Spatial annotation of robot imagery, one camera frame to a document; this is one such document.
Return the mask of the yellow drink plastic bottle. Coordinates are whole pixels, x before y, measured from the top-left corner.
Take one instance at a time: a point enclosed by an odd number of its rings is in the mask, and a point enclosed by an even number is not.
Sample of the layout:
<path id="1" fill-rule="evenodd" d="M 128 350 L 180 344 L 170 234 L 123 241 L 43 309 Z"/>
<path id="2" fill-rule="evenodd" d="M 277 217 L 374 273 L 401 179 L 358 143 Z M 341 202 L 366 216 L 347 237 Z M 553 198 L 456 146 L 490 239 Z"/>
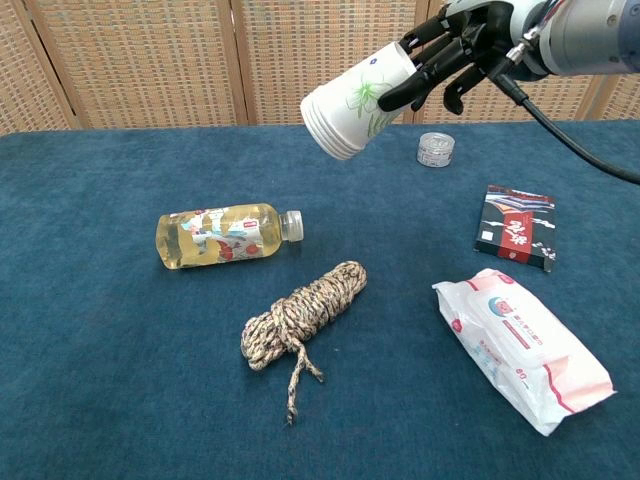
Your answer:
<path id="1" fill-rule="evenodd" d="M 303 239 L 300 211 L 280 213 L 266 203 L 165 214 L 155 234 L 160 259 L 171 270 L 264 258 L 284 242 Z"/>

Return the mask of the small clear round jar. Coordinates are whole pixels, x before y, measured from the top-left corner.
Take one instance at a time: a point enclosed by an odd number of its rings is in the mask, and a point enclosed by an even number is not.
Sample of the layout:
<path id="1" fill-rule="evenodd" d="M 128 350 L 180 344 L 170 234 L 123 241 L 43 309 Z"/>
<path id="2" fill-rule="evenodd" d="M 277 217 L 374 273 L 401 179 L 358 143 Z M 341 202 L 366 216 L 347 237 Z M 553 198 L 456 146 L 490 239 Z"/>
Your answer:
<path id="1" fill-rule="evenodd" d="M 431 168 L 447 167 L 452 160 L 455 140 L 440 132 L 427 132 L 420 136 L 417 162 Z"/>

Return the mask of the red black snack packet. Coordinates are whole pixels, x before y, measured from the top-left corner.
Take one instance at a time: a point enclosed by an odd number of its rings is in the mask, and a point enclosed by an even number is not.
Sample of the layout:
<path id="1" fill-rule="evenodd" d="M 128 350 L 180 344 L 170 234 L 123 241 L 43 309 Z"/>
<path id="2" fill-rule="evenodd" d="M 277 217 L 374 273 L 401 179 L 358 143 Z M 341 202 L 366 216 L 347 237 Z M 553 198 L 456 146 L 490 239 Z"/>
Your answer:
<path id="1" fill-rule="evenodd" d="M 474 250 L 550 272 L 556 261 L 553 197 L 487 187 Z"/>

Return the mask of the white paper cup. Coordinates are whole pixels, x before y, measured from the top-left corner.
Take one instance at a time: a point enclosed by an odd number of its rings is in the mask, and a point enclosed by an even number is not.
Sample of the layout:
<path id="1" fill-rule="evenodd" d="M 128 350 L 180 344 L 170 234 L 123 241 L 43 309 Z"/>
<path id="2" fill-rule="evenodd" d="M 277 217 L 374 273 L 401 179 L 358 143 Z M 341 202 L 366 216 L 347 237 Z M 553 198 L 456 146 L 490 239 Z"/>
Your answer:
<path id="1" fill-rule="evenodd" d="M 307 130 L 333 158 L 352 158 L 408 108 L 385 112 L 378 100 L 415 72 L 400 44 L 389 43 L 303 98 L 300 111 Z"/>

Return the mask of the blue table mat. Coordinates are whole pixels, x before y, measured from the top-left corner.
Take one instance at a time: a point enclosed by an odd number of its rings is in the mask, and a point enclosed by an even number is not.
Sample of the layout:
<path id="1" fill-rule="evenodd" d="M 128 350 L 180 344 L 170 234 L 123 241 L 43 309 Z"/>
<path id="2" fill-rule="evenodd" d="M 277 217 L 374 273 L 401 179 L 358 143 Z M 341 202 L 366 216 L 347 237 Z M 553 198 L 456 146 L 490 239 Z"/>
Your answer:
<path id="1" fill-rule="evenodd" d="M 640 480 L 640 186 L 534 123 L 419 126 L 337 161 L 302 127 L 0 137 L 0 480 Z M 555 199 L 550 272 L 474 250 L 487 187 Z M 271 256 L 171 270 L 162 215 L 302 214 Z M 542 436 L 433 285 L 498 269 L 616 394 Z"/>

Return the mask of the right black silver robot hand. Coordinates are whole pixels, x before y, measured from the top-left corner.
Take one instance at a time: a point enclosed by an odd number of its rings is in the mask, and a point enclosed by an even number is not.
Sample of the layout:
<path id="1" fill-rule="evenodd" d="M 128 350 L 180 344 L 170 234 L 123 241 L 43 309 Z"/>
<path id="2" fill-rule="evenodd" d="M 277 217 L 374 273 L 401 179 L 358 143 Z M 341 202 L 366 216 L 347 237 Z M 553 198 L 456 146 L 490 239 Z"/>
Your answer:
<path id="1" fill-rule="evenodd" d="M 407 53 L 422 46 L 412 61 L 416 72 L 379 97 L 381 110 L 410 106 L 419 110 L 439 84 L 452 75 L 443 104 L 460 115 L 462 96 L 489 77 L 523 36 L 541 24 L 553 0 L 448 0 L 424 23 L 405 34 Z"/>

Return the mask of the white wet wipes pack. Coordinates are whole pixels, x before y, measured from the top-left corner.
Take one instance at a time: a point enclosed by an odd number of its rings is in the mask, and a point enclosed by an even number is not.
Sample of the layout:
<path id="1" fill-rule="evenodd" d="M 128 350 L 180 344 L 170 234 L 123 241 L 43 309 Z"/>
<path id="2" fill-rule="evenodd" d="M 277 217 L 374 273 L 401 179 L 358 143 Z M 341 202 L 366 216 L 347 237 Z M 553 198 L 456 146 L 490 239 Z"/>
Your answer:
<path id="1" fill-rule="evenodd" d="M 544 436 L 615 393 L 608 371 L 507 274 L 433 285 L 440 313 L 491 385 Z"/>

